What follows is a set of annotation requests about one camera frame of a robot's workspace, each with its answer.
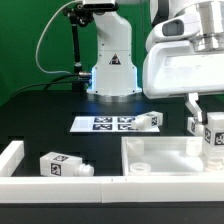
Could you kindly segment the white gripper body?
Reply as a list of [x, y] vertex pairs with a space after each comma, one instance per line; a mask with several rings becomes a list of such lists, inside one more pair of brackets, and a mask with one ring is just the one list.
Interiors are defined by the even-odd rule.
[[224, 52], [196, 53], [188, 41], [155, 44], [143, 64], [143, 92], [150, 98], [224, 92]]

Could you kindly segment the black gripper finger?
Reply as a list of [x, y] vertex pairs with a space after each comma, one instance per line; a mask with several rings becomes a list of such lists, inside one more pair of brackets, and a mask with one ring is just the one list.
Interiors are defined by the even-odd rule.
[[199, 96], [197, 93], [188, 93], [185, 97], [185, 105], [193, 114], [194, 120], [201, 124], [203, 121], [202, 110], [198, 105]]

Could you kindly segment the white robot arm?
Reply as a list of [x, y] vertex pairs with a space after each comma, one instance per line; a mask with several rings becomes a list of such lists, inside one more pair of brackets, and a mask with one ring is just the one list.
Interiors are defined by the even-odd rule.
[[[115, 11], [124, 2], [82, 0], [97, 27], [91, 94], [127, 96], [137, 84], [131, 26]], [[224, 0], [149, 0], [149, 7], [142, 90], [150, 99], [183, 96], [195, 121], [205, 124], [198, 97], [224, 92]]]

